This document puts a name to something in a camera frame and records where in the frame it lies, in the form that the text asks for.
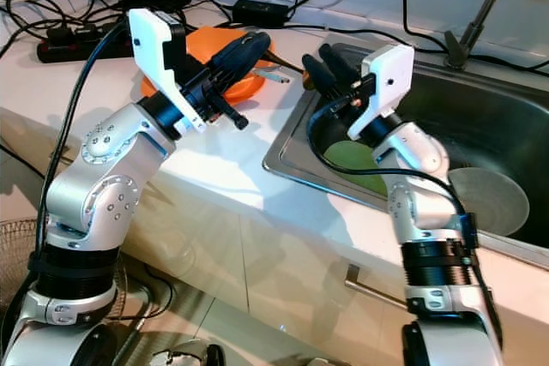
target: orange plate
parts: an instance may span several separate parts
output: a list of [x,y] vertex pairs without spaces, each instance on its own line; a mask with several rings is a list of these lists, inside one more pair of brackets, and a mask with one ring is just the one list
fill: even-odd
[[[245,31],[238,29],[201,27],[187,36],[187,52],[199,62],[206,63],[215,53],[244,34],[246,34]],[[258,61],[256,64],[256,68],[268,68],[270,66],[275,66],[275,64],[263,60]],[[259,92],[264,82],[264,77],[249,73],[225,92],[225,99],[229,105],[244,102]],[[146,76],[143,76],[141,91],[145,96],[151,96],[156,92],[156,88]]]

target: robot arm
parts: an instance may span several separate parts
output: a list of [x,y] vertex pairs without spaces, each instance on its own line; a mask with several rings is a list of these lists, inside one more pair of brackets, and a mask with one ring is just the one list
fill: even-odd
[[48,189],[45,247],[29,263],[38,279],[2,366],[111,364],[116,340],[100,322],[116,297],[114,267],[143,187],[187,130],[203,132],[223,113],[239,129],[248,123],[223,93],[268,49],[266,33],[247,33],[204,65],[184,53],[185,32],[169,15],[132,9],[130,30],[136,63],[159,91],[98,123]]
[[[407,275],[407,309],[418,317],[402,329],[406,365],[503,365],[493,302],[471,280],[470,271],[479,270],[472,221],[448,190],[434,182],[448,183],[448,154],[436,139],[394,113],[410,90],[413,48],[386,46],[372,53],[364,58],[361,75],[352,75],[328,45],[320,56],[337,79],[305,55],[304,66],[317,90],[328,101],[350,96],[348,105],[332,110],[333,116],[348,127],[349,138],[372,147],[376,163],[390,172],[382,177]],[[352,87],[342,92],[337,81]],[[402,170],[436,179],[396,173]]]

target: white countertop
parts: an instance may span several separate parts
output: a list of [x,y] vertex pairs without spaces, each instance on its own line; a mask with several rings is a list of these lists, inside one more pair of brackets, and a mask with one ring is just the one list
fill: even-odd
[[[188,18],[195,25],[221,21],[207,10],[191,11]],[[267,32],[275,52],[298,66],[301,56],[316,50],[326,36],[319,31]],[[372,47],[380,44],[376,41]],[[0,107],[58,129],[82,62],[42,64],[34,55],[34,45],[17,42],[0,60]],[[482,64],[471,69],[547,89],[548,82],[539,76],[487,69]],[[187,134],[160,173],[177,178],[182,189],[201,189],[221,207],[295,226],[325,239],[344,257],[369,267],[379,264],[387,276],[401,279],[401,254],[386,213],[262,168],[265,153],[303,92],[300,77],[289,70],[284,74],[293,78],[291,83],[266,81],[256,97],[239,107],[250,120],[247,129],[238,131],[222,118],[204,134]],[[84,136],[99,120],[137,101],[141,78],[131,58],[99,60],[84,87],[71,134]],[[482,249],[479,255],[498,305],[549,325],[549,273],[489,250]]]

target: power adapter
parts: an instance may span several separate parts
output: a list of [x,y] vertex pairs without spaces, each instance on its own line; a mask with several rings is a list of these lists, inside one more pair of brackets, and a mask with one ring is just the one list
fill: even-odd
[[232,20],[257,27],[281,27],[288,21],[289,6],[285,4],[238,0],[232,6]]

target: sink basin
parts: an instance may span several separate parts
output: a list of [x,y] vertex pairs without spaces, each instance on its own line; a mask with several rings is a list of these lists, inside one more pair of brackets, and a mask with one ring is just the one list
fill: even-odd
[[[369,51],[355,46],[333,47],[352,65]],[[348,199],[384,210],[383,195],[334,174],[311,153],[305,135],[307,121],[323,102],[305,92],[263,165]],[[525,191],[530,203],[526,223],[510,235],[480,234],[480,243],[506,255],[549,268],[549,92],[477,75],[416,64],[412,90],[397,113],[435,136],[448,151],[450,169],[478,166],[503,173]],[[325,151],[348,140],[336,120],[319,121],[314,139]]]

